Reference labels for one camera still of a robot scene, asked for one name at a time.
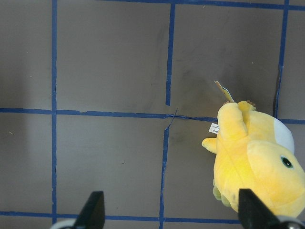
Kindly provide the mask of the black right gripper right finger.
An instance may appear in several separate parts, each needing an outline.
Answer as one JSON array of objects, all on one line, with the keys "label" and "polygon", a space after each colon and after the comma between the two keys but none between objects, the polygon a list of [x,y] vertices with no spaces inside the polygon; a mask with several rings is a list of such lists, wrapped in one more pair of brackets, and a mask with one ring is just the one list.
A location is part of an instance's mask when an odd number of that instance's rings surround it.
[{"label": "black right gripper right finger", "polygon": [[244,229],[283,229],[284,226],[251,189],[239,190],[238,218]]}]

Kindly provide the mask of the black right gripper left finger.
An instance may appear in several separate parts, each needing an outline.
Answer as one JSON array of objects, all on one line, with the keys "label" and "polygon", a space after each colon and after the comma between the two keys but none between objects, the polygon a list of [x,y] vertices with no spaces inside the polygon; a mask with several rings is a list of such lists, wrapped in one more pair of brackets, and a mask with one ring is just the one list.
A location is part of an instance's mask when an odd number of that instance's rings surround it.
[{"label": "black right gripper left finger", "polygon": [[94,191],[90,194],[80,214],[74,229],[102,229],[105,224],[105,205],[103,191]]}]

